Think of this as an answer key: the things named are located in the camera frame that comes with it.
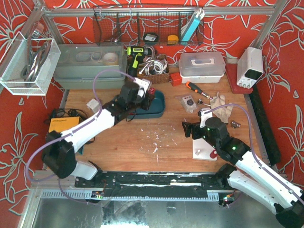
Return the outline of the large red spring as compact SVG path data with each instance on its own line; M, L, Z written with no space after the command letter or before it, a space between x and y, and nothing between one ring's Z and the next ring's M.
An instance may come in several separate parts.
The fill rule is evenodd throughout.
M217 158L217 151L216 150L213 150L210 154L209 154L209 156L210 156L210 158L212 158L212 159L216 159Z

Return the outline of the bagged white switch box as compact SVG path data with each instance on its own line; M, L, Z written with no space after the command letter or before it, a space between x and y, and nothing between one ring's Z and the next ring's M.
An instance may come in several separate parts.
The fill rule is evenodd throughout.
M197 105L194 102L194 99L191 95L185 94L185 95L178 95L175 97L178 99L182 107L185 109L187 113L193 113L197 110Z

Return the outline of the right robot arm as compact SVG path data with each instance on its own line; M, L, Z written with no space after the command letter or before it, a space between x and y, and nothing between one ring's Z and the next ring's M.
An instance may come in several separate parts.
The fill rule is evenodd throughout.
M229 185L260 202L285 228L304 226L304 191L267 166L243 141L230 136L219 118L182 122L182 127L186 137L204 140L227 162L218 171L220 185Z

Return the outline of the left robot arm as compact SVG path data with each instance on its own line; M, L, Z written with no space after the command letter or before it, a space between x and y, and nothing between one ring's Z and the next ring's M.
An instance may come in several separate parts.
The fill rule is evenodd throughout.
M128 81L120 93L93 116L69 130L49 133L42 161L60 179L68 176L86 180L95 178L101 171L100 168L90 161L77 161L76 152L99 133L126 119L136 109L148 110L154 99L151 85L146 79Z

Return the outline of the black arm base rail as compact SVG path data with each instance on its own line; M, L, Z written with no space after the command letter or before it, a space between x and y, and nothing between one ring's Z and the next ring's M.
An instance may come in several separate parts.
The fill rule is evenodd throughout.
M221 187L215 173L102 172L92 180L76 177L76 188L101 190L106 197L206 198L209 192L231 193Z

